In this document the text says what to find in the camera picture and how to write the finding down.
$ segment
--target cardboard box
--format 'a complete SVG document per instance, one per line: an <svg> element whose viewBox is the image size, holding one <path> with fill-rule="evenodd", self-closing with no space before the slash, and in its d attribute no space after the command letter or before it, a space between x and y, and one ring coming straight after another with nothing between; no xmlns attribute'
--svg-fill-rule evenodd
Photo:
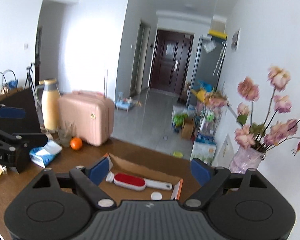
<svg viewBox="0 0 300 240"><path fill-rule="evenodd" d="M182 90L181 96L180 96L180 100L186 102L188 99L188 95L189 95L189 90L190 90L190 82L185 82L185 86Z"/></svg>
<svg viewBox="0 0 300 240"><path fill-rule="evenodd" d="M183 182L182 178L151 170L145 166L123 160L112 154L106 154L105 157L109 160L109 171L114 174L121 172L145 179L169 182L173 185L173 189L170 191L149 187L146 187L143 191L135 191L116 186L114 183L106 182L106 180L103 179L99 185L100 189L112 197L118 205L122 200L151 200L151 194L154 191L162 194L162 200L179 199Z"/></svg>
<svg viewBox="0 0 300 240"><path fill-rule="evenodd" d="M194 130L195 124L193 118L186 118L183 121L181 130L181 138L191 140L191 136Z"/></svg>

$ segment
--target metal screw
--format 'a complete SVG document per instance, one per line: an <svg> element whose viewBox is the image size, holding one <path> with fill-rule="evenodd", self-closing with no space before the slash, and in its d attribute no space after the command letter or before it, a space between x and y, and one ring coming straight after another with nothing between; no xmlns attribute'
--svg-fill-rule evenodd
<svg viewBox="0 0 300 240"><path fill-rule="evenodd" d="M109 208L114 205L114 201L112 199L101 199L98 201L98 205L103 208Z"/></svg>
<svg viewBox="0 0 300 240"><path fill-rule="evenodd" d="M198 199L189 199L186 201L188 207L199 207L201 206L201 201Z"/></svg>

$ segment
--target pink flower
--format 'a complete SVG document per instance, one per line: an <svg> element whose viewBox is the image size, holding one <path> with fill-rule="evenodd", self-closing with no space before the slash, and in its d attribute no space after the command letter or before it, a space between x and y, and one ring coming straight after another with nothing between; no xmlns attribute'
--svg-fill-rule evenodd
<svg viewBox="0 0 300 240"><path fill-rule="evenodd" d="M289 113L291 112L292 103L289 100L289 96L274 96L273 100L275 102L274 110L279 113Z"/></svg>
<svg viewBox="0 0 300 240"><path fill-rule="evenodd" d="M279 142L289 136L288 124L277 122L271 127L270 134L266 134L264 142L267 146L278 145Z"/></svg>
<svg viewBox="0 0 300 240"><path fill-rule="evenodd" d="M244 103L240 103L237 109L238 115L249 115L249 107L245 105Z"/></svg>
<svg viewBox="0 0 300 240"><path fill-rule="evenodd" d="M277 66L270 68L268 78L268 80L271 81L271 85L273 85L278 91L284 90L291 79L290 73L288 71Z"/></svg>
<svg viewBox="0 0 300 240"><path fill-rule="evenodd" d="M253 84L251 78L246 77L238 85L238 93L248 101L257 101L259 99L259 86Z"/></svg>
<svg viewBox="0 0 300 240"><path fill-rule="evenodd" d="M271 146L274 145L274 137L270 134L266 134L266 136L264 137L264 143L266 144L266 146Z"/></svg>
<svg viewBox="0 0 300 240"><path fill-rule="evenodd" d="M215 98L210 97L208 103L206 106L210 109L215 109L216 107L223 107L227 105L227 100L224 100L223 98Z"/></svg>
<svg viewBox="0 0 300 240"><path fill-rule="evenodd" d="M242 129L235 130L235 140L237 143L245 149L250 148L256 142L253 139L253 134L249 133L250 127L248 125L244 125Z"/></svg>
<svg viewBox="0 0 300 240"><path fill-rule="evenodd" d="M295 135L297 133L297 131L298 131L297 122L298 122L297 119L289 119L287 121L289 135Z"/></svg>

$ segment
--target pink suitcase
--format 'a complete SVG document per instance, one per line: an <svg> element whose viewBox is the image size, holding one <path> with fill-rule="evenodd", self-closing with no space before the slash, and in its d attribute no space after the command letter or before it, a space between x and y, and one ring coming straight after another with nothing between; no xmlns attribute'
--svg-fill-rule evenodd
<svg viewBox="0 0 300 240"><path fill-rule="evenodd" d="M74 124L74 136L100 146L113 132L114 102L103 94L74 91L59 99L60 125Z"/></svg>

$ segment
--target refrigerator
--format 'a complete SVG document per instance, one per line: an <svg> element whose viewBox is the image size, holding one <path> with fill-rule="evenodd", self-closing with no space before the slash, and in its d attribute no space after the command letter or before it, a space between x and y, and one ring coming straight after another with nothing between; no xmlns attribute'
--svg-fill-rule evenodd
<svg viewBox="0 0 300 240"><path fill-rule="evenodd" d="M196 55L194 71L191 80L191 89L200 87L198 81L204 81L213 88L218 87L223 60L226 54L226 41L220 38L201 36ZM197 98L189 92L186 107L197 105Z"/></svg>

